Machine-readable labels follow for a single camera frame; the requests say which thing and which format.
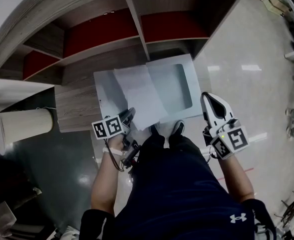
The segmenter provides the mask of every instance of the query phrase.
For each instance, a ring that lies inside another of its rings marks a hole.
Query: red floor line
[[[248,171],[252,171],[252,170],[253,170],[253,168],[249,168],[249,169],[245,170],[245,173],[248,172]],[[221,181],[221,180],[224,180],[224,179],[225,179],[225,177],[222,177],[222,178],[219,178],[218,180]]]

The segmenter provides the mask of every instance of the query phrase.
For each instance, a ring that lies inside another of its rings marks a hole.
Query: white pillar
[[[5,144],[49,132],[53,127],[50,112],[45,109],[0,113]]]

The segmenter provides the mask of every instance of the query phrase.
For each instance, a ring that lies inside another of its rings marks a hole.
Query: red shelf panel
[[[56,63],[57,61],[59,61],[58,58],[33,50],[24,58],[23,80],[46,68],[47,66]]]
[[[128,8],[102,15],[65,32],[64,57],[112,41],[138,36]]]
[[[172,11],[141,16],[146,43],[174,40],[209,38],[192,11]]]

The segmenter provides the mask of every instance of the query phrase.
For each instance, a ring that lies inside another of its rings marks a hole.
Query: white paper
[[[168,115],[145,65],[115,69],[114,74],[128,108],[136,110],[133,123],[138,130],[144,130]]]

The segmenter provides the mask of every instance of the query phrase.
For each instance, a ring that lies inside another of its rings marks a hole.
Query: white tiled floor
[[[292,50],[290,39],[283,18],[268,12],[260,0],[241,0],[194,61],[198,76],[209,75],[212,92],[229,102],[251,140],[258,140],[237,157],[245,170],[251,169],[247,174],[256,198],[265,202],[271,215],[284,211],[280,200],[294,191],[294,139],[286,137],[284,114],[287,107],[294,107],[294,64],[283,56]],[[204,79],[199,80],[201,87]],[[206,149],[203,118],[185,122],[184,135]],[[172,123],[162,125],[162,133],[167,137],[172,127]],[[148,133],[135,137],[142,143]],[[94,142],[99,157],[103,144]],[[209,164],[221,178],[218,162],[212,159]],[[116,213],[126,204],[130,190],[128,175],[120,173]]]

